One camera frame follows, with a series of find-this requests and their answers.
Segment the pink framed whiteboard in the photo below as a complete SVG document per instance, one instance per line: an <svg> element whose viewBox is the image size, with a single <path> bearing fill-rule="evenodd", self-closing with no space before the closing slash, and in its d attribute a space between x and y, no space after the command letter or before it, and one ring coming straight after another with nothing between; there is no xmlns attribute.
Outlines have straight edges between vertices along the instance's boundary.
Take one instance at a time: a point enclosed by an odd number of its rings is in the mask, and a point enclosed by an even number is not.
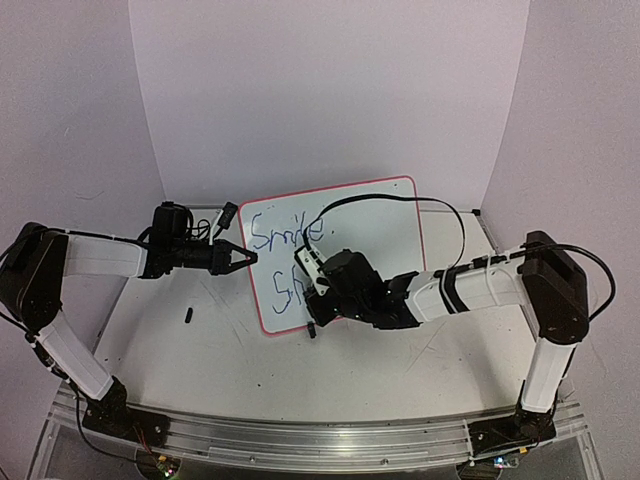
<svg viewBox="0 0 640 480"><path fill-rule="evenodd" d="M243 203L242 239L258 254L249 271L263 332L289 333L311 320L303 298L310 280L294 259L305 240L325 257L361 252L384 279L425 269L416 193L411 177L398 176Z"/></svg>

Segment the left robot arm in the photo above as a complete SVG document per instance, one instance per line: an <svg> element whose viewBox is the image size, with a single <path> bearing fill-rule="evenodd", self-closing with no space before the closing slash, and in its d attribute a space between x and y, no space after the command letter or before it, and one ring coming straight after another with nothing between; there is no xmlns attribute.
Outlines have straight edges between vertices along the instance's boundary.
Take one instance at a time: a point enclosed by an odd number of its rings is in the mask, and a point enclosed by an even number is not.
<svg viewBox="0 0 640 480"><path fill-rule="evenodd" d="M176 268L212 276L247 268L257 254L220 236L237 210L227 203L215 226L199 227L187 207L165 201L136 239L29 222L1 255L1 316L24 332L51 373L100 401L94 412L99 424L113 436L126 436L134 429L134 413L109 397L121 394L121 387L68 323L63 283L72 276L156 280Z"/></svg>

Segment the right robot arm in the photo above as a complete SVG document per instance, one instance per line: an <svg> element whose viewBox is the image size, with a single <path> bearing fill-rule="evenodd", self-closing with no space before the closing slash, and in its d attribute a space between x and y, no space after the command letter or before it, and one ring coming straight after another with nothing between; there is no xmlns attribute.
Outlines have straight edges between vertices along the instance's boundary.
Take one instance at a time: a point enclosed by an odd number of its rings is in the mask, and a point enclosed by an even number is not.
<svg viewBox="0 0 640 480"><path fill-rule="evenodd" d="M519 251L390 280L382 279L362 253L349 249L325 258L303 246L294 258L311 281L305 304L319 327L346 318L400 330L476 310L530 307L538 339L518 405L532 414L552 409L575 348L589 331L586 274L542 231L529 233Z"/></svg>

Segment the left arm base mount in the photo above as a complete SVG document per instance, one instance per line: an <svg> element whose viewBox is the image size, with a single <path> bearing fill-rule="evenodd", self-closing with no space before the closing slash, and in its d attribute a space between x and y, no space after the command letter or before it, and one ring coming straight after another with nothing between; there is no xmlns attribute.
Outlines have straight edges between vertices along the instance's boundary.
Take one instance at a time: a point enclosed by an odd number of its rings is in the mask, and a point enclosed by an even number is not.
<svg viewBox="0 0 640 480"><path fill-rule="evenodd" d="M99 400L87 399L81 426L89 431L138 441L147 447L163 447L166 443L170 419L160 413L130 407L126 387L116 378Z"/></svg>

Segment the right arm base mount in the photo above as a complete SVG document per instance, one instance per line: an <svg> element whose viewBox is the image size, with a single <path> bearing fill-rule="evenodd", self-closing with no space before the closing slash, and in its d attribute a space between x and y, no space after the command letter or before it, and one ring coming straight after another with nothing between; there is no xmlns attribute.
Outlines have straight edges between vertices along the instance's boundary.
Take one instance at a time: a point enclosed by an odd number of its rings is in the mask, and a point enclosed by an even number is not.
<svg viewBox="0 0 640 480"><path fill-rule="evenodd" d="M544 413L524 410L516 405L513 414L472 422L468 426L471 458L481 460L520 448L530 448L556 437L556 404Z"/></svg>

